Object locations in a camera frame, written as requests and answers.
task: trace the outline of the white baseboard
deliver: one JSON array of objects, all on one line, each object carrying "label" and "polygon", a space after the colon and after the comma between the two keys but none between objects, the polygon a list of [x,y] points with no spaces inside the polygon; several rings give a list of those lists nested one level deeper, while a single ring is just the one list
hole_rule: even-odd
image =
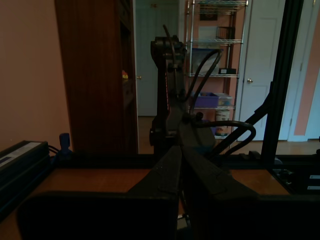
[{"label": "white baseboard", "polygon": [[305,135],[293,135],[288,137],[288,142],[306,142],[308,141],[308,137]]}]

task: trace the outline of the wooden cabinet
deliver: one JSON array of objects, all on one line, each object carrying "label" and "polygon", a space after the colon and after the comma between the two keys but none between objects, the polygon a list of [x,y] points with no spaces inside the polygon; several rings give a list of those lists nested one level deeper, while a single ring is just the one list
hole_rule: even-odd
[{"label": "wooden cabinet", "polygon": [[55,0],[55,9],[73,149],[137,153],[132,1]]}]

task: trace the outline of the purple bin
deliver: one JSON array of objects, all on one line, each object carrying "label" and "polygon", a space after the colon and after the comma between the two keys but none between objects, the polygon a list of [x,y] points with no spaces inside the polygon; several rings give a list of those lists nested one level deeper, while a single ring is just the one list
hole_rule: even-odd
[{"label": "purple bin", "polygon": [[197,97],[194,107],[195,108],[216,108],[218,107],[219,96],[212,92],[200,92]]}]

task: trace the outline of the wooden floor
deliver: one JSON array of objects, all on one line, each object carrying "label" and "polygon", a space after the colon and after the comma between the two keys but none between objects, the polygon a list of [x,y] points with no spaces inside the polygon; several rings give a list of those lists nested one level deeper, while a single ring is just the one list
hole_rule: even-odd
[{"label": "wooden floor", "polygon": [[[139,153],[140,154],[153,154],[154,147],[149,143],[149,131],[151,128],[152,120],[154,117],[140,116],[138,118],[138,131],[139,131]],[[247,154],[249,150],[261,153],[262,141],[253,141],[234,154]],[[320,149],[318,140],[309,140],[305,142],[288,142],[279,141],[276,154],[278,155],[310,155],[315,154],[316,150]]]}]

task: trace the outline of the blue object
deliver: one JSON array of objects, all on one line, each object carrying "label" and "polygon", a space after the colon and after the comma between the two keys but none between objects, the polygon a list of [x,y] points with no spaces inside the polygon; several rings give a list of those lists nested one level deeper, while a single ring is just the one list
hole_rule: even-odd
[{"label": "blue object", "polygon": [[61,146],[61,154],[67,155],[70,153],[70,135],[69,133],[61,133],[59,136],[60,146]]},{"label": "blue object", "polygon": [[212,92],[200,92],[197,97],[195,108],[216,108],[218,107],[219,97]]}]

